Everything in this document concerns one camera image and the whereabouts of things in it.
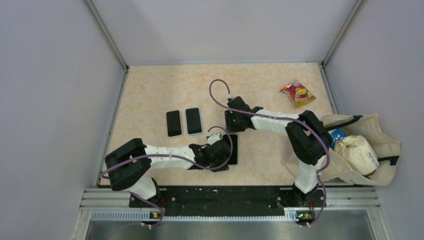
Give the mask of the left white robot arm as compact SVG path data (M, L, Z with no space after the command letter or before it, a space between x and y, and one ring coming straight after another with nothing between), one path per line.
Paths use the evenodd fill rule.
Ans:
M113 191L129 191L141 197L149 207L160 202L157 181L146 175L149 170L179 168L183 170L225 171L232 148L223 139L203 145L192 143L182 147L158 147L134 138L109 153L101 174L109 179Z

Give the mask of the black phone white edge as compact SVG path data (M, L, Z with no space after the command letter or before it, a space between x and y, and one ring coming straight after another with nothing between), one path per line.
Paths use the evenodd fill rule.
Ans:
M166 112L166 128L169 138L181 136L183 134L181 113L179 110Z

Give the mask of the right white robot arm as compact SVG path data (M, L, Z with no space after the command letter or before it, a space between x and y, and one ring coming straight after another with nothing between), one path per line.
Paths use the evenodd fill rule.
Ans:
M307 206L314 198L319 169L333 142L324 124L310 110L296 115L272 112L258 106L250 108L240 96L228 99L227 106L231 113L230 131L266 130L288 137L299 159L293 200L299 206Z

